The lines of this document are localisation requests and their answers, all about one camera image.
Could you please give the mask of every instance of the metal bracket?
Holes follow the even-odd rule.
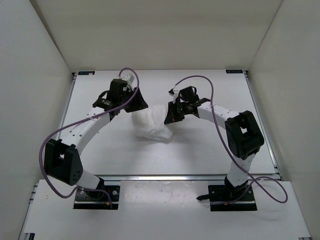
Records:
[[[112,201],[111,205],[108,202],[106,195],[100,199],[92,199],[85,191],[78,189],[75,192],[73,209],[94,209],[94,210],[118,210],[120,197],[120,182],[105,182],[104,190],[109,193]]]

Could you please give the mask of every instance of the black joint housing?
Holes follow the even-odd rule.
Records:
[[[109,90],[101,93],[99,98],[92,106],[94,108],[99,107],[104,109],[105,111],[108,111],[124,104],[131,98],[133,94],[134,91],[131,90],[130,86],[128,86],[127,81],[122,79],[113,79],[110,83]],[[137,90],[134,98],[126,106],[123,107],[123,109],[127,113],[139,111],[146,108],[148,108],[148,104],[142,97],[140,89]],[[110,112],[110,119],[112,120],[114,116],[118,115],[120,113],[120,110],[121,109]]]
[[[265,143],[257,121],[250,111],[244,111],[225,121],[225,130],[231,152],[243,160],[256,154]]]
[[[181,99],[185,102],[194,103],[199,100],[199,96],[196,94],[196,89],[193,86],[188,86],[180,90]]]
[[[230,200],[239,198],[246,190],[247,185],[248,180],[239,186],[233,186],[227,177],[224,178],[225,194],[230,198]]]
[[[44,170],[47,175],[73,186],[83,173],[82,163],[76,146],[68,146],[61,141],[50,139],[46,143]]]

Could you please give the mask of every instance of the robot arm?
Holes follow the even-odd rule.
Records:
[[[215,122],[210,100],[199,99],[195,87],[189,86],[180,91],[170,90],[169,93],[173,96],[173,101],[168,103],[165,124],[180,122],[185,115]],[[234,159],[248,172],[253,158],[264,144],[264,137],[254,115],[250,111],[239,113],[218,105],[213,105],[213,108],[218,126],[226,131],[228,146]],[[236,197],[245,190],[248,177],[232,162],[224,183],[230,196]]]
[[[105,125],[120,113],[120,109],[95,117],[105,111],[112,110],[125,103],[134,93],[130,74],[122,79],[113,79],[108,91],[100,94],[93,103],[91,111],[86,115],[91,120],[76,125],[64,133],[59,140],[50,139],[45,145],[44,170],[47,175],[58,179],[70,186],[77,185],[85,189],[103,189],[103,179],[83,169],[80,155],[88,142]],[[127,113],[147,108],[140,90],[132,101],[124,107]],[[101,192],[87,192],[93,199],[99,199]]]

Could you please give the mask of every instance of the metal base plate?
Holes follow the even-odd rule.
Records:
[[[94,200],[89,197],[85,191],[78,189],[75,193],[73,208],[74,209],[96,209],[96,210],[118,210],[119,207],[119,196],[120,186],[119,185],[105,185],[104,190],[109,193],[112,201],[111,205],[108,202],[106,195],[102,196],[99,200]]]
[[[226,193],[224,185],[209,185],[210,197],[210,211],[211,212],[227,212],[227,211],[257,211],[255,195],[252,187],[249,191],[238,201],[230,204],[213,205],[213,203],[231,201]]]

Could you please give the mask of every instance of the white enclosure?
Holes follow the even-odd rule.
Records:
[[[39,180],[43,138],[57,128],[72,75],[32,5],[0,1],[0,239],[17,239]]]

